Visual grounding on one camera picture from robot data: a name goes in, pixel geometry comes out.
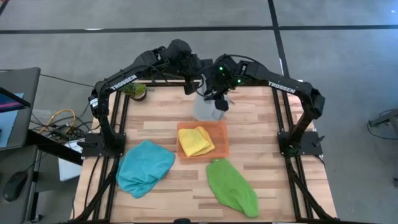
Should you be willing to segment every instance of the monitor screen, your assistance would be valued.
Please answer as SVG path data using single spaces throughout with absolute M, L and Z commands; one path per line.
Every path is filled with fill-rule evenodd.
M 0 113 L 29 107 L 30 103 L 0 87 Z

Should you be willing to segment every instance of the green towel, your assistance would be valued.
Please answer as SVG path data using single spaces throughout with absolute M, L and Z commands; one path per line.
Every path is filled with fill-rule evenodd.
M 210 187 L 219 203 L 238 210 L 249 218 L 259 216 L 256 193 L 226 159 L 213 160 L 206 171 Z

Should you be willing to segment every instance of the yellow towel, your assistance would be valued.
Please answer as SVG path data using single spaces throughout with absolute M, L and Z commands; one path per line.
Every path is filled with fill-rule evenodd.
M 178 140 L 187 157 L 203 155 L 215 148 L 209 134 L 201 126 L 195 129 L 180 129 Z

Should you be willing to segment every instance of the orange tray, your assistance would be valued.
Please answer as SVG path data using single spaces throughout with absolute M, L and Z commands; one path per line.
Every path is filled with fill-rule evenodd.
M 178 131 L 184 128 L 195 128 L 202 126 L 208 133 L 216 147 L 209 153 L 200 156 L 187 157 L 178 139 Z M 177 155 L 181 160 L 186 161 L 210 161 L 221 159 L 229 155 L 228 133 L 225 121 L 186 121 L 179 122 L 177 125 Z

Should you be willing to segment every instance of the butcher block table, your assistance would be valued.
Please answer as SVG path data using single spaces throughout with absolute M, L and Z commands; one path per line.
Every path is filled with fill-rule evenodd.
M 150 140 L 170 152 L 176 152 L 177 123 L 195 120 L 193 101 L 196 94 L 186 96 L 182 87 L 148 89 L 145 101 L 129 101 L 125 151 L 143 140 Z M 295 221 L 285 162 L 279 154 L 279 128 L 271 88 L 239 87 L 228 95 L 234 103 L 230 104 L 224 118 L 229 137 L 228 160 L 257 193 L 260 215 L 257 218 L 246 218 L 238 211 L 219 204 L 206 179 L 206 166 L 209 162 L 181 162 L 176 155 L 168 174 L 142 198 L 134 199 L 130 193 L 123 192 L 116 185 L 111 223 L 173 222 L 177 218 L 189 218 L 193 222 Z M 279 101 L 286 122 L 281 95 L 279 93 Z M 109 99 L 110 110 L 113 108 L 114 96 L 115 94 L 111 95 Z M 289 102 L 296 123 L 302 113 L 301 104 L 293 95 L 289 95 Z M 122 106 L 121 100 L 117 122 L 121 119 Z M 93 122 L 93 127 L 97 127 L 98 121 L 94 119 Z M 95 157 L 86 158 L 83 163 L 75 197 L 76 215 L 83 211 L 95 160 Z M 314 156 L 302 156 L 302 160 L 308 189 L 325 211 L 335 217 L 335 207 L 323 164 Z M 96 166 L 88 202 L 97 191 L 102 161 L 101 158 Z M 108 190 L 101 202 L 99 218 L 104 218 Z M 306 217 L 302 194 L 299 189 L 297 192 L 302 217 Z

